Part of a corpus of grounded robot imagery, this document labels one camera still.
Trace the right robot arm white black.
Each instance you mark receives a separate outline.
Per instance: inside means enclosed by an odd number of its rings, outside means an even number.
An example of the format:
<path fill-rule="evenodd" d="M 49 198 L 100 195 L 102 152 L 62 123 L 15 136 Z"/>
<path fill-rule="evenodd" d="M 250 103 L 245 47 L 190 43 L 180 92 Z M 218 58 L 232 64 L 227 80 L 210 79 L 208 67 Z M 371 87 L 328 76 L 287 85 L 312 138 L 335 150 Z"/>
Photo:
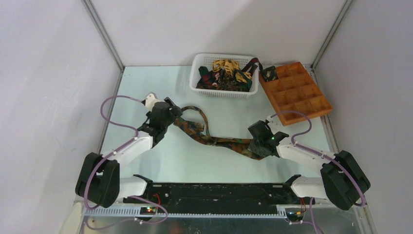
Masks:
<path fill-rule="evenodd" d="M 294 161 L 317 173 L 317 177 L 295 175 L 288 179 L 283 191 L 286 202 L 295 204 L 304 197 L 321 198 L 341 210 L 366 204 L 364 194 L 371 183 L 350 152 L 326 152 L 300 144 L 268 120 L 257 121 L 248 131 L 253 137 L 249 145 L 253 153 Z"/>

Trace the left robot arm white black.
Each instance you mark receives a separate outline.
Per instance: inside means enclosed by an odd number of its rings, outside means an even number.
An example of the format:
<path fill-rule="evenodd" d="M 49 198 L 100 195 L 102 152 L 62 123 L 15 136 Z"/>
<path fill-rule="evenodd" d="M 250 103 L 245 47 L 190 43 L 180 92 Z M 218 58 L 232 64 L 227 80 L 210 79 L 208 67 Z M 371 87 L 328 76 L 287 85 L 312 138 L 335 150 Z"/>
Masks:
<path fill-rule="evenodd" d="M 154 93 L 140 103 L 148 110 L 147 119 L 140 127 L 127 127 L 134 131 L 132 137 L 105 156 L 91 152 L 84 159 L 75 193 L 84 199 L 87 210 L 108 208 L 120 198 L 135 196 L 148 203 L 154 197 L 147 179 L 138 175 L 121 177 L 121 169 L 154 148 L 182 111 L 169 97 L 159 100 Z"/>

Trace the orange compartment tray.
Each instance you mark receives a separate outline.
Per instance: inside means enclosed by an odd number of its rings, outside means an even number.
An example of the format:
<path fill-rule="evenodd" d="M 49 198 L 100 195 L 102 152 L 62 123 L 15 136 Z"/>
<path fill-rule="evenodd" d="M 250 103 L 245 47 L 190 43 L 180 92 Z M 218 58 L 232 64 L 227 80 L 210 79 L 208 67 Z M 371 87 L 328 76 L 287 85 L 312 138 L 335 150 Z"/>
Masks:
<path fill-rule="evenodd" d="M 293 111 L 315 118 L 333 110 L 301 62 L 275 67 L 278 80 L 265 82 L 260 74 L 259 81 L 283 126 L 305 121 L 303 116 Z"/>

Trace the white plastic mesh basket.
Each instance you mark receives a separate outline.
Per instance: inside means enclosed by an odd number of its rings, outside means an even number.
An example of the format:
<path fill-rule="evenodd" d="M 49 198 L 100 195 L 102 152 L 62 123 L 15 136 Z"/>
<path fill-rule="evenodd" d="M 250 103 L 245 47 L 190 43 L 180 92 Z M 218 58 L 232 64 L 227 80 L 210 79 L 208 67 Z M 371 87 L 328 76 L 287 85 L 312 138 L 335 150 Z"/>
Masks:
<path fill-rule="evenodd" d="M 250 62 L 253 59 L 253 57 L 208 53 L 197 54 L 194 57 L 191 72 L 189 75 L 189 87 L 191 90 L 207 97 L 247 98 L 251 95 L 256 94 L 259 85 L 259 72 L 254 72 L 254 74 L 252 75 L 252 86 L 248 92 L 196 88 L 198 81 L 201 79 L 198 68 L 201 66 L 212 68 L 212 62 L 218 59 L 235 59 L 240 63 L 241 66 L 245 67 L 248 64 L 248 62 Z"/>

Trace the dark floral patterned tie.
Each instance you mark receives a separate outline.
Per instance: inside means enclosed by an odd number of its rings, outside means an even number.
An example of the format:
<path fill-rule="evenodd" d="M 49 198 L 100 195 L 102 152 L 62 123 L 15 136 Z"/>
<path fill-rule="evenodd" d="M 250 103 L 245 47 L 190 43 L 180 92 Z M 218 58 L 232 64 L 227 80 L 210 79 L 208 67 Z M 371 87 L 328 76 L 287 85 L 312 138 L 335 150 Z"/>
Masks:
<path fill-rule="evenodd" d="M 209 132 L 208 119 L 205 113 L 196 106 L 185 106 L 181 108 L 182 112 L 187 110 L 198 112 L 204 122 L 200 123 L 179 117 L 175 120 L 173 125 L 182 130 L 191 139 L 206 146 L 224 147 L 254 160 L 262 160 L 265 158 L 249 149 L 252 139 L 212 136 Z"/>

